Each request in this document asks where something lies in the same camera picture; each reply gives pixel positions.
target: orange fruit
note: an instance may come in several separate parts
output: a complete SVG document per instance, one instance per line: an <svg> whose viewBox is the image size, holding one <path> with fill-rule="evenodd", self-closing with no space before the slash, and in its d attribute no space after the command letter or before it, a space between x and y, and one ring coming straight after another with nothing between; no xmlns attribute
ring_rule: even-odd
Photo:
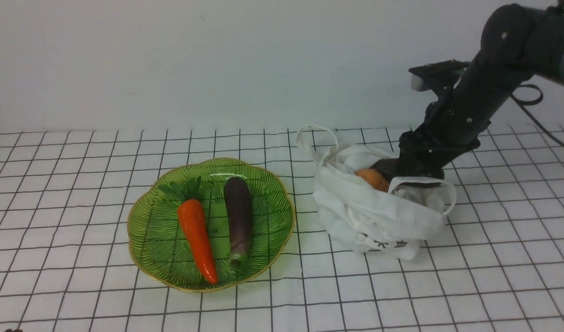
<svg viewBox="0 0 564 332"><path fill-rule="evenodd" d="M376 170L371 168L364 168L355 172L356 176L366 180L372 187L385 193L389 191L389 183L385 178Z"/></svg>

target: white grid tablecloth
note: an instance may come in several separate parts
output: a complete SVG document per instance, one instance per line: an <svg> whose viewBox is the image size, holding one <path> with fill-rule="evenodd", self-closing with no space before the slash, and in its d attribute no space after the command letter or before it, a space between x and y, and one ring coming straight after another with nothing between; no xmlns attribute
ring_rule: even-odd
<svg viewBox="0 0 564 332"><path fill-rule="evenodd" d="M398 149L402 131L339 133ZM446 168L458 206L408 262L330 241L311 197L314 164L294 135L0 134L0 332L564 331L564 149L536 128L491 128ZM169 289L134 266L128 212L163 173L213 157L278 175L297 228L251 282Z"/></svg>

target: white cloth bag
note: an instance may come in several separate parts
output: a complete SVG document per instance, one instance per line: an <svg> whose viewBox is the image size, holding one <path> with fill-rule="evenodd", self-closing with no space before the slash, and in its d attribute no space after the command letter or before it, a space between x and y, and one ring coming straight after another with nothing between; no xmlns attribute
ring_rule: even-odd
<svg viewBox="0 0 564 332"><path fill-rule="evenodd" d="M335 145L320 155L303 138L305 130L331 133ZM370 168L392 151L366 145L345 145L335 133L312 124L299 130L296 145L317 165L313 198L318 219L329 235L354 252L382 250L404 260L415 257L421 242L442 231L456 203L454 186L429 177L394 177L388 193L378 191L354 172ZM421 189L403 183L439 183L446 190ZM444 194L450 196L446 210Z"/></svg>

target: green leaf-shaped plate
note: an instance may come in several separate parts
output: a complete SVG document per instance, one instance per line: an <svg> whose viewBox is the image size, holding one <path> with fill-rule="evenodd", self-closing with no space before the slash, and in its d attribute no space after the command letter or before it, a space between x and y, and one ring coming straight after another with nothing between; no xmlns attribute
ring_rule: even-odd
<svg viewBox="0 0 564 332"><path fill-rule="evenodd" d="M233 176L247 182L254 209L250 253L238 273L229 268L229 219L223 199L225 181ZM194 263L177 220L181 201L158 189L171 182L185 185L192 177L202 178L199 195L217 265L217 285L206 282ZM217 158L167 172L139 198L127 224L130 256L141 271L168 286L182 291L216 291L252 279L270 267L290 239L295 223L288 193L273 173L240 160Z"/></svg>

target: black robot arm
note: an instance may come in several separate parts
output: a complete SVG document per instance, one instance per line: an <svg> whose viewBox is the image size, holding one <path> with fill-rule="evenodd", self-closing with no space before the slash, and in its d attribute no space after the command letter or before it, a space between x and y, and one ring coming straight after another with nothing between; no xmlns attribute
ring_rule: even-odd
<svg viewBox="0 0 564 332"><path fill-rule="evenodd" d="M480 146L478 135L523 82L537 75L564 86L564 9L502 6L488 19L470 63L446 61L409 71L438 101L427 107L421 126L401 135L399 158L373 168L388 179L444 178L442 168Z"/></svg>

